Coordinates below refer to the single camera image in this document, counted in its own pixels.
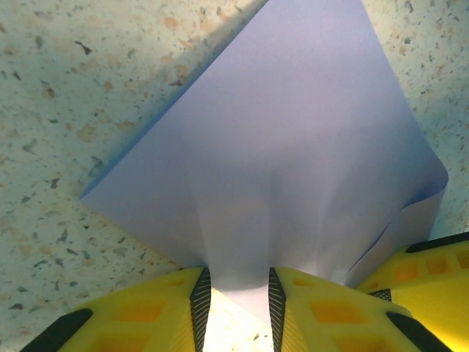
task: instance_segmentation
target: brown speck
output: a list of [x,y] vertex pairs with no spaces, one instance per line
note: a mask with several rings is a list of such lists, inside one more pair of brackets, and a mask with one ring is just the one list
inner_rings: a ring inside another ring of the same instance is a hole
[[177,27],[179,26],[179,22],[174,17],[166,17],[164,19],[164,25],[166,26],[167,29],[175,31]]
[[52,189],[57,188],[57,183],[59,182],[59,180],[60,180],[60,178],[54,178],[54,179],[52,179],[52,181],[51,181],[51,188],[52,188]]
[[125,247],[117,247],[112,250],[116,255],[119,257],[125,257],[125,254],[127,253],[127,248]]
[[56,96],[56,93],[54,92],[52,88],[44,87],[41,95],[43,96],[43,98],[46,98],[46,99],[54,99]]
[[107,92],[110,92],[113,88],[114,88],[114,86],[112,85],[112,83],[110,81],[104,82],[104,89]]
[[190,44],[188,41],[182,40],[182,39],[178,39],[178,40],[179,40],[179,43],[181,43],[183,47],[187,49],[192,48],[192,44]]
[[171,83],[168,83],[168,85],[170,86],[182,86],[182,82],[180,79],[178,79],[177,81],[174,81],[174,82],[171,82]]
[[87,123],[85,126],[80,128],[76,134],[81,141],[90,143],[95,136],[95,131],[96,128]]
[[17,310],[23,310],[23,305],[21,303],[15,303],[13,304],[10,308],[8,309],[17,309]]
[[21,149],[24,150],[25,152],[34,154],[33,149],[36,146],[36,144],[37,144],[37,140],[32,139],[28,144],[25,144],[24,146],[22,146]]
[[75,44],[78,44],[79,46],[81,46],[83,48],[83,50],[85,50],[85,55],[88,55],[89,53],[92,52],[92,50],[90,48],[88,48],[82,42],[79,42],[78,40],[75,40]]
[[128,121],[128,120],[125,120],[122,122],[116,122],[114,124],[118,129],[124,132],[130,131],[135,127],[135,123]]
[[52,251],[51,249],[49,248],[49,246],[42,246],[40,249],[39,249],[39,252],[43,253],[43,254],[46,254],[46,255],[52,255]]
[[91,265],[95,264],[95,260],[94,259],[83,259],[81,261],[81,264],[83,266],[91,266]]
[[40,50],[44,45],[44,39],[40,35],[34,38],[34,42],[36,43],[37,50]]
[[167,64],[173,62],[174,58],[172,56],[169,56],[169,55],[164,55],[160,58],[160,61],[163,65],[167,65]]

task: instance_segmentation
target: terrazzo surface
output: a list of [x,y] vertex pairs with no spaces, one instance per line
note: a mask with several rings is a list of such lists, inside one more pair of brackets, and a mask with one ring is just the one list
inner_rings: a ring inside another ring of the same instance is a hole
[[[178,269],[78,196],[264,1],[0,1],[0,351]],[[469,1],[364,4],[448,169],[432,237],[468,230]],[[205,351],[271,350],[269,328],[214,292]]]

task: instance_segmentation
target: black rubber strip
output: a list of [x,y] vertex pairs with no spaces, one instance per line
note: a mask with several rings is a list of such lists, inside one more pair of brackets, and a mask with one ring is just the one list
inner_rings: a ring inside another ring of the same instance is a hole
[[384,301],[392,302],[391,290],[386,288],[384,290],[374,291],[369,293],[369,295],[376,298],[381,298]]
[[192,330],[196,352],[202,352],[204,349],[211,299],[212,282],[210,272],[208,268],[204,268],[191,293]]
[[92,310],[80,309],[61,316],[21,352],[58,352],[92,315]]
[[457,235],[452,235],[443,238],[437,238],[436,240],[431,240],[427,242],[420,242],[409,246],[405,252],[406,253],[417,253],[426,251],[427,249],[434,249],[443,246],[449,246],[450,244],[455,244],[459,242],[469,241],[469,232],[459,233]]
[[420,352],[451,352],[444,343],[417,320],[396,312],[387,312],[386,315]]
[[281,352],[287,297],[275,268],[269,271],[269,313],[274,352]]

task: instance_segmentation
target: speckled terrazzo floor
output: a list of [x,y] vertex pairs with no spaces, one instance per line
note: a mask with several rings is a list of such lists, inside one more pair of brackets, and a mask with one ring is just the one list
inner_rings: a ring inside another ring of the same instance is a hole
[[[264,0],[0,1],[0,351],[177,270],[78,195]],[[469,2],[365,0],[450,174],[432,237],[469,229]],[[215,293],[206,351],[270,351]]]

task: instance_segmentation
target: black speck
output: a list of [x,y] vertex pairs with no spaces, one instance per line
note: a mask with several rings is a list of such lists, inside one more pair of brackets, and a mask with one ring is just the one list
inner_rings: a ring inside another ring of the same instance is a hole
[[78,255],[77,252],[75,252],[73,249],[67,248],[67,253],[73,254],[73,255]]
[[57,183],[59,182],[60,178],[54,178],[52,181],[51,181],[51,188],[52,189],[55,189],[57,188]]
[[36,264],[33,265],[33,268],[37,268],[41,264],[46,264],[48,261],[47,260],[41,260],[40,262],[37,262]]
[[56,243],[67,242],[67,237],[68,237],[68,231],[67,229],[65,229],[64,232],[62,232],[62,234],[60,235],[60,237],[57,238]]
[[41,49],[44,45],[44,39],[40,35],[35,37],[34,42],[36,43],[36,48],[38,50]]
[[172,82],[172,83],[168,83],[170,86],[182,86],[182,82],[180,79],[178,79],[177,81],[175,82]]
[[60,258],[56,258],[56,264],[58,266],[64,267],[64,260]]
[[21,303],[15,303],[13,304],[10,308],[8,309],[17,309],[17,310],[23,310],[23,305]]
[[127,57],[130,59],[135,54],[135,52],[136,52],[135,49],[130,49],[127,53]]
[[33,149],[36,146],[36,144],[37,144],[37,140],[33,138],[28,144],[25,144],[24,146],[22,146],[21,149],[24,150],[25,152],[34,154]]
[[85,46],[82,42],[75,40],[75,44],[78,44],[79,46],[83,48],[83,50],[85,50],[85,55],[88,55],[89,53],[92,52],[92,50],[88,48],[87,46]]
[[413,12],[413,6],[412,6],[412,3],[410,1],[406,1],[404,3],[404,7],[408,8],[409,9],[409,13],[412,13]]
[[88,176],[95,177],[103,167],[103,162],[101,159],[96,158],[95,156],[92,156],[91,159],[93,160],[94,166],[89,170]]

